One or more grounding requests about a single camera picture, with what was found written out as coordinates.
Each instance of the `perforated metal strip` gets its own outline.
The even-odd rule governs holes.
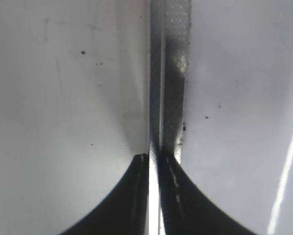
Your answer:
[[[162,148],[181,162],[184,87],[188,67],[191,0],[149,0],[149,226],[163,235],[157,158]]]

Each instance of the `white wall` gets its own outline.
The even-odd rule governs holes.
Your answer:
[[[279,188],[276,234],[293,235],[293,0],[193,0],[192,25],[182,166],[259,234]]]
[[[0,0],[0,235],[62,232],[146,151],[145,35],[142,0]]]

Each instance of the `white surface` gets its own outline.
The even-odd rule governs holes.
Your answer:
[[[193,1],[185,117],[196,185],[252,231],[293,235],[293,0]]]
[[[145,152],[145,9],[0,0],[0,235],[64,231]]]

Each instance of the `white panel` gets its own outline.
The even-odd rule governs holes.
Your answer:
[[[254,232],[293,234],[293,0],[194,0],[192,25],[182,166]]]
[[[143,0],[0,0],[0,235],[55,235],[146,151]]]

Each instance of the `smudge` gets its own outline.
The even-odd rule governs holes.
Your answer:
[[[61,75],[61,69],[60,69],[60,62],[59,59],[56,57],[55,59],[56,63],[56,71],[57,71],[57,77],[58,77],[58,85],[59,85],[59,91],[62,94],[63,93],[63,81],[62,81],[62,75]]]
[[[49,24],[49,17],[46,17],[43,23],[43,39],[42,39],[43,43],[47,43],[49,40],[48,24]]]

